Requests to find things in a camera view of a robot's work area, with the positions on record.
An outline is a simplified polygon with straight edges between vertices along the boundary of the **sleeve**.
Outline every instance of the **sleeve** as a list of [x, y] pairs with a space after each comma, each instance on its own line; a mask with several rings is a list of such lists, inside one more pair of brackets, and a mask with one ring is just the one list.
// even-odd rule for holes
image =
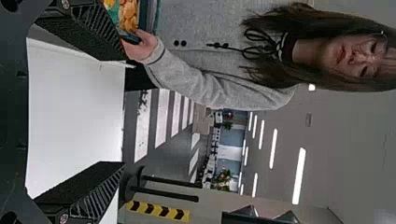
[[287, 104], [294, 90], [273, 90], [245, 80], [231, 81], [189, 66], [159, 39], [157, 48], [141, 63], [158, 87], [177, 91], [200, 105], [239, 110], [274, 110]]

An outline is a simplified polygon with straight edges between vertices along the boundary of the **snack bag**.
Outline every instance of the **snack bag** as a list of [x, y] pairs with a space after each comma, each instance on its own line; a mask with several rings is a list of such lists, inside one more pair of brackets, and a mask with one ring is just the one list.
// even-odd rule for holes
[[102, 0], [120, 36], [136, 41], [134, 32], [139, 23], [138, 0]]

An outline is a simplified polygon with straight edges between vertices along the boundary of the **mouth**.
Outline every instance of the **mouth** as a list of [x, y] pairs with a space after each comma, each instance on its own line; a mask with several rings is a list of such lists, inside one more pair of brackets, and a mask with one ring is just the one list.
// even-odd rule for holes
[[347, 56], [346, 49], [344, 46], [342, 46], [340, 51], [338, 52], [337, 64], [339, 64], [341, 61], [343, 61], [346, 56]]

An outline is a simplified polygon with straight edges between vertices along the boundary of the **woman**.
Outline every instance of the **woman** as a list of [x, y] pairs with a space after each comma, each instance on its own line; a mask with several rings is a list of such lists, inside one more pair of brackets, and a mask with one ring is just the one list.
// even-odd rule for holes
[[264, 2], [164, 0], [160, 38], [139, 31], [142, 42], [124, 47], [156, 87], [215, 108], [278, 109], [300, 83], [396, 88], [394, 29], [302, 3], [252, 14]]

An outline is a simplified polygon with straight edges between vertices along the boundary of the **eye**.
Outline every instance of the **eye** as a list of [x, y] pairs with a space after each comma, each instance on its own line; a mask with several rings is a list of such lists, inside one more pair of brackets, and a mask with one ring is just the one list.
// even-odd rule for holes
[[375, 41], [375, 43], [372, 45], [372, 47], [371, 47], [371, 52], [374, 54], [375, 53], [375, 50], [376, 50], [376, 45], [377, 45], [377, 42]]
[[361, 70], [361, 77], [364, 77], [364, 76], [366, 75], [367, 69], [368, 69], [368, 67], [365, 66], [365, 67], [363, 68], [363, 70]]

